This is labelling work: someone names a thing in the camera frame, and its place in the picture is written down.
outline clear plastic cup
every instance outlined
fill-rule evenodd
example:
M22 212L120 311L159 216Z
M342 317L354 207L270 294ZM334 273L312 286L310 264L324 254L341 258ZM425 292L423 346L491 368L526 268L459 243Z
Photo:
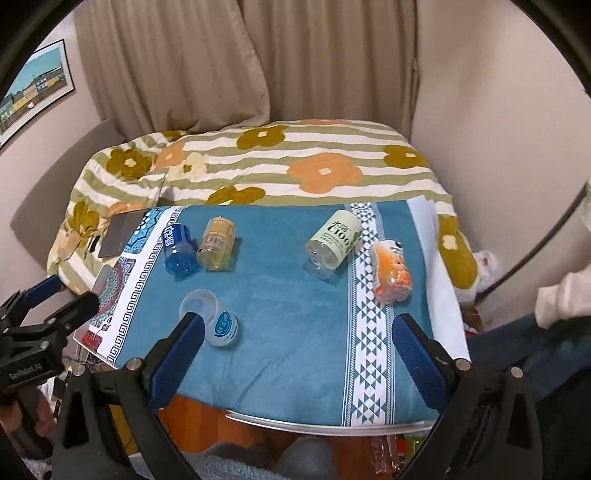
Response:
M194 290L181 302L179 318L188 312L198 313L205 323L205 339L213 346L225 346L236 338L238 320L224 309L222 303L209 290Z

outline framed picture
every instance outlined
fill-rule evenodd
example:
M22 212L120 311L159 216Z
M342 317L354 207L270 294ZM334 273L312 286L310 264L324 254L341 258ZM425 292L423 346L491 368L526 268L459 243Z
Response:
M66 44L39 48L0 101L0 147L52 103L74 90Z

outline person's hand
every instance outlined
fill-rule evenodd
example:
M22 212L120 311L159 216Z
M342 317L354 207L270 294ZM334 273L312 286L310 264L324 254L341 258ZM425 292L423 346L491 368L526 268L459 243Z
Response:
M52 438L56 432L56 420L53 417L51 407L46 398L39 393L37 398L37 423L35 424L35 432L40 437ZM0 406L0 424L6 432L10 435L22 422L21 408L17 402L10 406Z
M0 425L2 425L7 436L10 436L12 432L19 428L21 422L22 412L17 402L8 406L0 405Z
M56 434L56 420L53 417L51 407L47 399L43 395L39 395L37 400L37 423L35 424L35 432L40 437L53 438Z

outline blue plastic bottle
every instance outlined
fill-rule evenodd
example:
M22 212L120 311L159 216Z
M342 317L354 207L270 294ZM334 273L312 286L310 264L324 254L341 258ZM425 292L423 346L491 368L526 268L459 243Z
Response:
M162 230L164 266L177 278L186 278L199 269L191 234L186 225L173 223Z

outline floral comforter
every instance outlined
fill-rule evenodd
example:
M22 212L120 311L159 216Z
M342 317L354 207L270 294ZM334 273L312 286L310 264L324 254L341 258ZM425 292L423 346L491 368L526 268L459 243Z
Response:
M74 292L93 285L100 243L116 213L164 205L327 205L425 195L439 218L439 250L460 301L475 295L476 262L452 197L427 159L392 128L302 120L206 134L157 132L106 148L74 189L47 271Z

